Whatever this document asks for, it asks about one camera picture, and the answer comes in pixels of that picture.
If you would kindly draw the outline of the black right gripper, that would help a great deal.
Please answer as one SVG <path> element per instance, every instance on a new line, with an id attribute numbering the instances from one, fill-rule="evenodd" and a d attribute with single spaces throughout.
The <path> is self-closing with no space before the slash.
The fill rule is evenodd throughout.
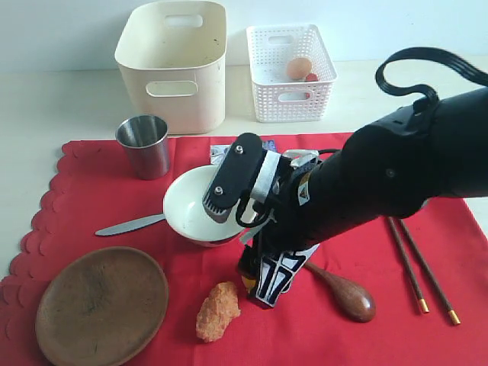
<path id="1" fill-rule="evenodd" d="M 324 240 L 320 205 L 312 197 L 312 171 L 323 162 L 319 150 L 288 150 L 274 169 L 266 199 L 253 207 L 252 225 L 259 228 L 252 244 L 245 246 L 238 262 L 242 276 L 256 280 L 251 298 L 274 308 L 297 272 Z"/>

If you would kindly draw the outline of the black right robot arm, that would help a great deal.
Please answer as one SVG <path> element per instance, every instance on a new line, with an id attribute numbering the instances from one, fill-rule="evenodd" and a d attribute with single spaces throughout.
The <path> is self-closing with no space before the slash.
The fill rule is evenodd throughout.
<path id="1" fill-rule="evenodd" d="M 249 296 L 273 307 L 316 247 L 378 217 L 404 219 L 434 197 L 487 194 L 487 90 L 416 111 L 399 108 L 353 133 L 328 158 L 280 168 L 268 222 L 238 269 Z"/>

